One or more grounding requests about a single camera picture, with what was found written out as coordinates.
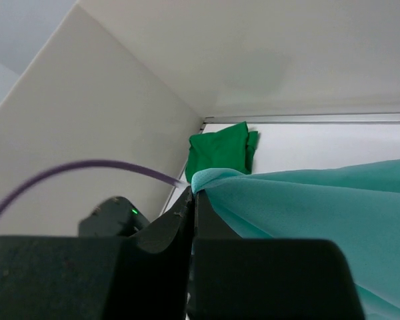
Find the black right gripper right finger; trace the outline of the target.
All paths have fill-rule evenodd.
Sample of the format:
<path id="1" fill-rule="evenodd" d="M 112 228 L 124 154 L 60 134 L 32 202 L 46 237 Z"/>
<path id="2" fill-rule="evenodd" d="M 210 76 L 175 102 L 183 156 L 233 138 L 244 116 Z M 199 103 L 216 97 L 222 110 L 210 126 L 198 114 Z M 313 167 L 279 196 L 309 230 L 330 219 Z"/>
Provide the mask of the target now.
<path id="1" fill-rule="evenodd" d="M 195 198 L 190 319 L 364 319 L 345 256 L 323 239 L 244 239 Z"/>

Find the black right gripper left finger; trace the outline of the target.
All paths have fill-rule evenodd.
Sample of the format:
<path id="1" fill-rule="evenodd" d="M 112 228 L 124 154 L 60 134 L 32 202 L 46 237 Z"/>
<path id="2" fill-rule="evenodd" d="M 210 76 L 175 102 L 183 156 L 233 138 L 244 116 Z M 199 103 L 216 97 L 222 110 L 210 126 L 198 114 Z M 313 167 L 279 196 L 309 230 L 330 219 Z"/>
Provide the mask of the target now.
<path id="1" fill-rule="evenodd" d="M 0 319 L 184 319 L 193 194 L 130 237 L 0 236 Z"/>

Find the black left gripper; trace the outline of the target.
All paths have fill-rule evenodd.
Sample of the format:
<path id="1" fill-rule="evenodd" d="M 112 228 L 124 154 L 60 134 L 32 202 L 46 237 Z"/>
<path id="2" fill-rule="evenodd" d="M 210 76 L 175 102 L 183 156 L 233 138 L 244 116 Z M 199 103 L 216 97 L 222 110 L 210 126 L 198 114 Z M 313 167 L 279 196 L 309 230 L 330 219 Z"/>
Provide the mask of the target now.
<path id="1" fill-rule="evenodd" d="M 149 220 L 124 197 L 100 203 L 78 224 L 79 237 L 130 237 L 146 228 Z"/>

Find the teal t shirt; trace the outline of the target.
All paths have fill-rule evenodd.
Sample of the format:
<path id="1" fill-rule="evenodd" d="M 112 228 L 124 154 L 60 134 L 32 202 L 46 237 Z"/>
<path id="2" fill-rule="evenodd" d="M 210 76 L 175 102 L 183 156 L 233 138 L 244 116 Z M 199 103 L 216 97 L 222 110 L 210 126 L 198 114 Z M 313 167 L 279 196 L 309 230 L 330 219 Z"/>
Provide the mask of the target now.
<path id="1" fill-rule="evenodd" d="M 400 319 L 400 159 L 244 175 L 206 169 L 191 180 L 244 238 L 333 241 L 368 319 Z"/>

